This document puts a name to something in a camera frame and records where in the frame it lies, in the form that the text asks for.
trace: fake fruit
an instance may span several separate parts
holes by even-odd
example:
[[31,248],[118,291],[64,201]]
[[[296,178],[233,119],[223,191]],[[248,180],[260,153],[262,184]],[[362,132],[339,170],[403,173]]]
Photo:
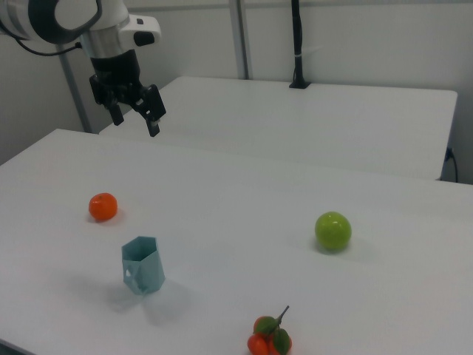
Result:
[[317,241],[326,249],[345,248],[352,236],[348,219],[338,212],[327,212],[316,222]]
[[99,221],[109,220],[117,214],[117,210],[117,199],[107,192],[92,197],[89,202],[89,213]]
[[286,355],[289,352],[292,340],[287,331],[280,327],[282,317],[288,309],[289,306],[277,318],[263,316],[255,321],[253,335],[248,339],[248,349],[252,355]]
[[251,355],[269,355],[268,344],[266,344],[265,338],[259,334],[253,334],[248,339],[248,349]]

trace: orange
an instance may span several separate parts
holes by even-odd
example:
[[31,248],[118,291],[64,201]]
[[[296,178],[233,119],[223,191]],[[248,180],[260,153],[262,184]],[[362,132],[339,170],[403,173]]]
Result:
[[96,220],[109,220],[117,210],[117,199],[107,192],[92,197],[89,202],[89,212]]
[[265,338],[258,334],[253,334],[248,339],[248,349],[250,349],[251,355],[269,355]]

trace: fruit stem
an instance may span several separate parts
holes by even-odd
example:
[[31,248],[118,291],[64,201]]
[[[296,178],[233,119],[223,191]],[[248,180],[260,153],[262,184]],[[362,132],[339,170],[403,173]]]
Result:
[[281,324],[282,318],[283,318],[283,316],[284,316],[284,313],[286,313],[288,309],[289,309],[289,306],[287,306],[287,307],[285,308],[285,310],[281,313],[281,315],[276,318],[276,319],[278,320],[278,325]]

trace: power cord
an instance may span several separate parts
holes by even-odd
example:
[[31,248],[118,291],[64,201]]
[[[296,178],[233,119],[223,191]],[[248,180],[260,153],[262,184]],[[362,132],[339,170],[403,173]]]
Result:
[[40,55],[41,57],[54,57],[55,55],[62,55],[62,54],[65,54],[65,53],[68,53],[70,52],[71,50],[77,50],[77,49],[80,49],[82,48],[82,44],[80,42],[76,42],[74,44],[74,47],[70,47],[70,48],[67,48],[65,50],[62,50],[60,52],[55,52],[55,53],[43,53],[43,52],[37,52],[35,50],[32,50],[31,48],[27,47],[22,41],[24,40],[24,38],[22,37],[18,37],[17,35],[15,35],[14,33],[11,33],[6,27],[1,27],[0,30],[2,30],[6,35],[10,36],[11,38],[13,38],[16,43],[18,43],[21,48],[23,48],[24,50],[34,54],[34,55]]
[[36,52],[35,50],[32,50],[31,48],[25,46],[23,44],[23,42],[21,42],[20,39],[18,38],[15,38],[15,41],[16,43],[18,43],[23,49],[27,50],[28,52],[32,53],[32,54],[35,54],[35,55],[40,55],[41,57],[54,57],[55,55],[63,55],[63,54],[66,54],[68,52],[70,52],[71,50],[77,50],[77,49],[80,49],[82,48],[82,44],[80,42],[76,42],[74,44],[74,47],[70,47],[70,48],[67,48],[65,50],[62,50],[60,52],[54,52],[54,53],[42,53],[42,52]]
[[458,167],[457,167],[457,159],[455,159],[455,155],[453,154],[453,149],[452,148],[447,148],[446,153],[445,153],[445,160],[443,161],[446,163],[447,161],[450,160],[450,158],[453,160],[453,166],[455,167],[455,182],[458,182]]

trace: black pole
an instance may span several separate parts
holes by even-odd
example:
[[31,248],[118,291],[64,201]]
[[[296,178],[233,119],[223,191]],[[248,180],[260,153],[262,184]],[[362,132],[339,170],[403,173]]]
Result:
[[289,87],[294,89],[305,89],[310,82],[304,80],[302,72],[302,22],[299,13],[299,0],[291,0],[293,10],[293,34],[294,34],[294,61],[296,68],[293,75],[293,83]]

